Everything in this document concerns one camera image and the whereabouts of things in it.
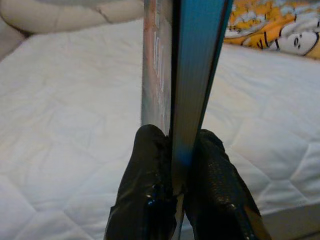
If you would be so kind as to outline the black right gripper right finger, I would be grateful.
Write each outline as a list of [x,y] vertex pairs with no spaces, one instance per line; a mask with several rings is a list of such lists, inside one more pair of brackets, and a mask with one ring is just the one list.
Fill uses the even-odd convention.
[[272,240],[223,142],[207,129],[195,145],[184,209],[194,240]]

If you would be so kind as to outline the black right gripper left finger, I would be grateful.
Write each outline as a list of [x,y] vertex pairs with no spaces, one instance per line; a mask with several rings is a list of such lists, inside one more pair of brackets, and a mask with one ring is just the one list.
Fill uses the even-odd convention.
[[169,139],[155,125],[136,132],[104,240],[171,240],[177,222]]

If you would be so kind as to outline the blue-edged book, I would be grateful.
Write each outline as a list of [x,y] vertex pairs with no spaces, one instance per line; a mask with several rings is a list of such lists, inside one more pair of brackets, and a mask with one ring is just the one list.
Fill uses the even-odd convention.
[[183,199],[234,0],[143,0],[141,123],[168,136],[177,198],[171,240],[180,240]]

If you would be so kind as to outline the yellow cartoon print pillow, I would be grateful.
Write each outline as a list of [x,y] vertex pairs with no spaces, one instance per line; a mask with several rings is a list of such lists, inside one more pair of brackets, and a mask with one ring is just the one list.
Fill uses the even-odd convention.
[[320,60],[320,0],[234,0],[224,42]]

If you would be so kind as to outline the white quilted mattress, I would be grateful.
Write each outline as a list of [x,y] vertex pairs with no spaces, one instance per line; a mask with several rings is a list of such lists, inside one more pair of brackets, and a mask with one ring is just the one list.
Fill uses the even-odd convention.
[[[0,61],[0,240],[103,240],[141,124],[143,21]],[[320,240],[320,61],[226,44],[203,128],[275,240]]]

